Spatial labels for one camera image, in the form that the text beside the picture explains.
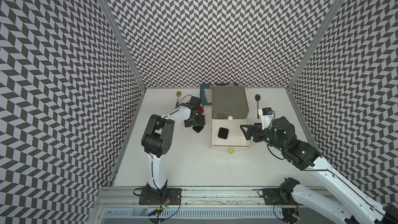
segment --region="red object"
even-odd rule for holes
[[[205,110],[203,109],[203,107],[199,106],[198,113],[201,114],[201,113],[204,113],[204,112],[205,112]]]

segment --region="black square sponge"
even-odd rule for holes
[[[228,137],[228,132],[229,132],[228,129],[220,127],[220,130],[218,131],[218,137],[226,139]]]

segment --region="black spoon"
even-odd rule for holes
[[[256,101],[257,101],[257,119],[259,119],[260,116],[258,115],[258,102],[260,101],[261,96],[260,96],[259,94],[256,94],[256,96],[255,96],[254,98],[255,98]]]

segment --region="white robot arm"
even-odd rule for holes
[[[199,98],[192,96],[188,103],[180,104],[172,112],[162,116],[154,114],[149,118],[141,140],[149,160],[149,180],[142,191],[146,196],[143,204],[164,201],[168,193],[164,158],[172,144],[174,124],[184,122],[185,127],[193,127],[200,132],[205,125],[205,116],[198,112],[200,103]]]
[[[264,141],[268,147],[279,150],[288,162],[314,177],[342,204],[309,190],[293,178],[287,178],[281,184],[275,201],[303,204],[337,224],[397,223],[398,209],[396,207],[384,207],[360,191],[335,170],[319,151],[310,144],[298,140],[294,126],[285,117],[270,121],[271,108],[264,109],[266,110],[259,110],[262,119],[261,126],[242,125],[240,127],[246,139],[250,140],[253,137],[254,142]],[[266,189],[263,189],[263,194],[264,197],[268,197]]]

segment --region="black and white pattern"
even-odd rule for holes
[[[333,0],[107,0],[148,87],[287,85]]]
[[[396,6],[345,0],[293,91],[333,166],[398,206]]]
[[[141,95],[97,2],[0,0],[0,63],[0,223],[82,223]]]

